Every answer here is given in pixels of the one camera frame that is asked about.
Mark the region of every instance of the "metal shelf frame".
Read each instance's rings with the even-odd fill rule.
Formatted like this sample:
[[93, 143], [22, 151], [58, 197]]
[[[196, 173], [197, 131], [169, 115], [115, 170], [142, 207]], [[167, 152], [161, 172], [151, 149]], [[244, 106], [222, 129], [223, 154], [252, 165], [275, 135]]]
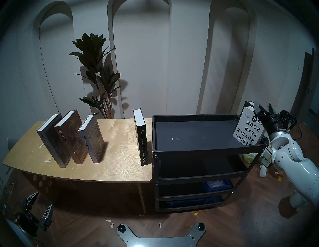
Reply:
[[[161, 212], [181, 212], [181, 211], [193, 211], [198, 209], [206, 209], [212, 207], [220, 207], [225, 205], [229, 197], [234, 193], [234, 191], [238, 188], [238, 186], [243, 182], [245, 177], [248, 175], [250, 170], [255, 165], [256, 161], [259, 159], [265, 148], [269, 145], [269, 140], [263, 137], [260, 144], [257, 145], [236, 145], [235, 147], [227, 147], [227, 148], [214, 148], [210, 150], [183, 150], [183, 151], [162, 151], [157, 150], [157, 133], [156, 133], [156, 122], [175, 122], [175, 121], [236, 121], [238, 123], [239, 116], [238, 115], [181, 115], [181, 116], [153, 116], [152, 124], [153, 124], [153, 179], [155, 181], [155, 211], [158, 213]], [[234, 124], [234, 128], [229, 131], [232, 131], [233, 134], [236, 123]], [[203, 175], [203, 176], [190, 176], [190, 177], [174, 177], [174, 178], [163, 178], [160, 176], [160, 167], [162, 165], [162, 160], [176, 159], [179, 156], [210, 156], [212, 157], [212, 163], [214, 163], [214, 156], [236, 156], [247, 153], [258, 153], [253, 162], [247, 168], [246, 165], [242, 162], [241, 159], [238, 159], [237, 162], [241, 162], [241, 164], [234, 164], [241, 167], [241, 171], [222, 173], [222, 174], [212, 174], [212, 175]], [[198, 183], [205, 181], [214, 181], [221, 179], [230, 179], [230, 178], [240, 178], [235, 186], [232, 185], [231, 189], [216, 191], [216, 192], [207, 192], [207, 193], [192, 193], [192, 194], [180, 194], [180, 195], [159, 195], [159, 187], [163, 185], [176, 185], [176, 184], [186, 184], [186, 183]], [[203, 205], [195, 205], [195, 206], [186, 206], [186, 207], [160, 207], [159, 202], [165, 201], [174, 201], [174, 200], [186, 200], [186, 199], [196, 199], [217, 195], [225, 195], [226, 198], [222, 201], [218, 201], [215, 203], [203, 204]]]

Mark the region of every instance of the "black metal shelf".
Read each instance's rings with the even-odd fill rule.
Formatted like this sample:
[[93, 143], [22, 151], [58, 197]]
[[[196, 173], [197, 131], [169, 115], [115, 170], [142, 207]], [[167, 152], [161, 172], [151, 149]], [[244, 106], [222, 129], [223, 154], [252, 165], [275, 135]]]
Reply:
[[[153, 116], [152, 120], [157, 212], [224, 205], [269, 144], [268, 139], [263, 138], [260, 144], [244, 146], [233, 138], [239, 120], [237, 115]], [[256, 152], [258, 155], [249, 167], [238, 156]], [[240, 178], [231, 189], [205, 192], [201, 186], [201, 182], [230, 178]], [[205, 197], [214, 197], [215, 202], [185, 207], [167, 204], [169, 201]]]

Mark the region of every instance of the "potted plant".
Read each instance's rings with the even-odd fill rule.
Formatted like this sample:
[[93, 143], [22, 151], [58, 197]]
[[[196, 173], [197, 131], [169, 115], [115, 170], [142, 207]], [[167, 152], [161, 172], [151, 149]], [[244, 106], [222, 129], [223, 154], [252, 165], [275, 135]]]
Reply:
[[79, 98], [84, 103], [89, 104], [99, 110], [98, 114], [101, 112], [104, 118], [113, 118], [112, 114], [112, 93], [119, 87], [115, 87], [115, 82], [120, 78], [120, 73], [110, 73], [109, 66], [103, 64], [103, 58], [110, 53], [115, 48], [105, 52], [110, 46], [108, 46], [104, 51], [102, 51], [102, 46], [107, 38], [103, 38], [103, 35], [98, 36], [90, 34], [88, 36], [86, 33], [83, 34], [82, 39], [76, 39], [72, 41], [73, 44], [79, 48], [81, 52], [71, 52], [69, 55], [77, 56], [80, 63], [83, 64], [88, 71], [86, 76], [80, 75], [88, 80], [90, 80], [97, 88], [100, 98], [98, 96]]

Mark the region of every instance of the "blue storage bin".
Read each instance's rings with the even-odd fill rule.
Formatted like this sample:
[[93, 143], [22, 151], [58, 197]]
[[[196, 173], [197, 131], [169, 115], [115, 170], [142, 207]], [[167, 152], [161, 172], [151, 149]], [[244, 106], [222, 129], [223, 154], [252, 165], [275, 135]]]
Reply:
[[215, 199], [213, 196], [198, 198], [198, 199], [188, 199], [188, 200], [177, 200], [177, 201], [168, 201], [167, 207], [187, 207], [187, 206], [196, 206], [208, 203], [214, 203]]
[[228, 189], [232, 188], [232, 186], [231, 186], [230, 182], [228, 181], [228, 179], [224, 179], [224, 180], [220, 180], [220, 181], [223, 181], [225, 185], [214, 187], [214, 188], [210, 188], [208, 183], [209, 182], [214, 182], [214, 181], [202, 182], [202, 185], [203, 185], [203, 188], [204, 188], [204, 190], [206, 192], [215, 192], [215, 191], [221, 191], [221, 190], [228, 190]]

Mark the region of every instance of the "book cover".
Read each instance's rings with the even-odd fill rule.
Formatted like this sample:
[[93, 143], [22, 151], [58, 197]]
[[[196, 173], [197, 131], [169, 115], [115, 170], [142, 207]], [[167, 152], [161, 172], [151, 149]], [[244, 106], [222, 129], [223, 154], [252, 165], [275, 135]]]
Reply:
[[146, 124], [143, 118], [141, 109], [133, 110], [135, 132], [137, 139], [137, 146], [141, 159], [141, 165], [148, 164], [148, 153], [147, 153], [147, 139], [146, 139]]
[[56, 163], [60, 167], [66, 167], [71, 159], [71, 156], [54, 129], [54, 126], [61, 119], [61, 113], [53, 114], [47, 121], [44, 122], [44, 124], [40, 126], [40, 128], [37, 130], [37, 133]]
[[243, 145], [253, 145], [260, 142], [265, 131], [263, 123], [254, 114], [253, 106], [244, 106], [233, 137]]
[[54, 127], [76, 164], [82, 164], [87, 154], [87, 149], [78, 133], [81, 125], [81, 118], [75, 110], [69, 111]]
[[78, 130], [93, 163], [99, 163], [104, 140], [94, 114], [90, 114]]

